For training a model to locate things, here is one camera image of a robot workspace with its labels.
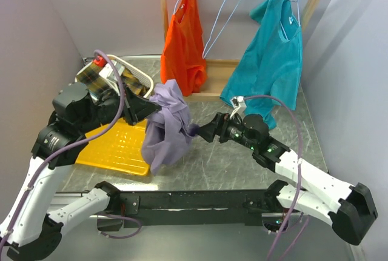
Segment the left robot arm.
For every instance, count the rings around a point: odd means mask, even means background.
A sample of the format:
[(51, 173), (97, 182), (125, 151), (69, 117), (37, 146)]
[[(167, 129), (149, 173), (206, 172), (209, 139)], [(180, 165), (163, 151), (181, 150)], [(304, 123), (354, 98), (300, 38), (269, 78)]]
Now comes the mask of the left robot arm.
[(32, 148), (23, 186), (1, 223), (1, 246), (12, 260), (43, 260), (74, 227), (95, 214), (122, 211), (121, 192), (103, 181), (76, 201), (49, 211), (59, 184), (88, 145), (86, 134), (98, 127), (112, 128), (118, 119), (136, 125), (161, 107), (125, 88), (110, 90), (94, 101), (87, 86), (74, 82), (53, 100), (53, 113)]

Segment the purple t-shirt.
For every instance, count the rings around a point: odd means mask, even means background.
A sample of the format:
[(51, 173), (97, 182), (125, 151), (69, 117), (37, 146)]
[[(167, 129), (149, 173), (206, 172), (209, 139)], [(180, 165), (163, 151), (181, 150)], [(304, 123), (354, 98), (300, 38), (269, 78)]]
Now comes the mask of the purple t-shirt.
[(141, 156), (156, 175), (162, 166), (175, 164), (189, 151), (199, 126), (192, 122), (190, 108), (174, 79), (157, 84), (150, 101), (161, 110), (147, 118)]

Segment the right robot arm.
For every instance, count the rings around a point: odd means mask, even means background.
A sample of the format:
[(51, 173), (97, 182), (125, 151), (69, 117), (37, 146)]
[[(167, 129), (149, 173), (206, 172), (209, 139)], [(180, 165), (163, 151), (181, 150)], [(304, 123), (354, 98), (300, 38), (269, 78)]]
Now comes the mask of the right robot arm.
[(241, 118), (238, 114), (217, 113), (211, 122), (199, 128), (198, 135), (207, 142), (218, 136), (221, 143), (232, 140), (245, 146), (260, 166), (301, 184), (299, 190), (287, 182), (274, 184), (274, 191), (265, 198), (269, 210), (292, 208), (315, 217), (351, 245), (361, 243), (378, 217), (367, 186), (339, 180), (298, 159), (295, 151), (270, 136), (267, 124), (258, 114)]

